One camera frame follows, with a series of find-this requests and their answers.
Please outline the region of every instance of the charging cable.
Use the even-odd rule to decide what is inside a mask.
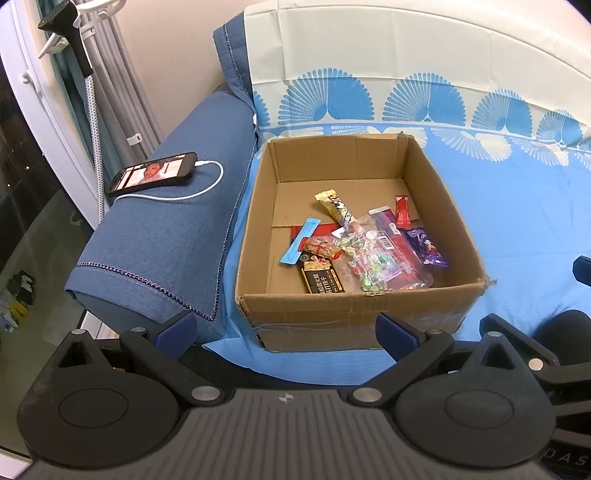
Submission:
[[[148,200],[156,200],[158,202],[180,202],[182,200],[189,200],[195,197],[199,197],[200,195],[203,195],[204,193],[209,192],[209,190],[212,190],[218,183],[220,183],[222,177],[223,177],[223,167],[222,164],[218,161],[215,160],[203,160],[203,161],[197,161],[195,162],[195,166],[196,167],[200,167],[201,165],[207,165],[208,163],[215,163],[218,167],[220,167],[220,175],[217,178],[216,181],[214,181],[209,187],[207,187],[205,190],[201,190],[200,192],[197,193],[193,193],[191,195],[187,195],[186,197],[174,197],[174,198],[169,198],[169,197],[152,197],[151,195],[142,195],[140,193],[126,193],[125,195],[121,195],[119,197],[116,197],[115,200],[113,201],[113,203],[115,203],[117,200],[121,200],[124,199],[126,197],[133,197],[133,198],[138,198],[138,199],[148,199]]]

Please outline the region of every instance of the black snack package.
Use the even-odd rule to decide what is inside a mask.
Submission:
[[[302,252],[298,259],[298,267],[310,293],[343,293],[345,291],[328,258]]]

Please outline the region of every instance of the floor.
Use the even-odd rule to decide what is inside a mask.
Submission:
[[[27,451],[16,424],[18,405],[83,313],[63,291],[92,233],[75,211],[63,191],[56,193],[0,273],[0,286],[20,270],[36,280],[37,298],[23,324],[12,333],[0,333],[0,446],[20,453]]]

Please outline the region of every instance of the sofa armrest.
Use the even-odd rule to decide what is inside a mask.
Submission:
[[[207,97],[150,159],[194,151],[199,160],[224,166],[221,182],[183,202],[116,202],[86,245],[66,290],[118,333],[150,328],[190,310],[199,322],[198,343],[221,338],[223,263],[255,149],[250,107],[226,92]],[[215,165],[201,166],[188,184],[146,194],[190,195],[218,174]]]

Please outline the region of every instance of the smartphone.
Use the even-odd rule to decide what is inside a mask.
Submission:
[[[124,168],[115,175],[107,195],[118,197],[153,187],[184,183],[191,178],[196,161],[197,154],[189,152]]]

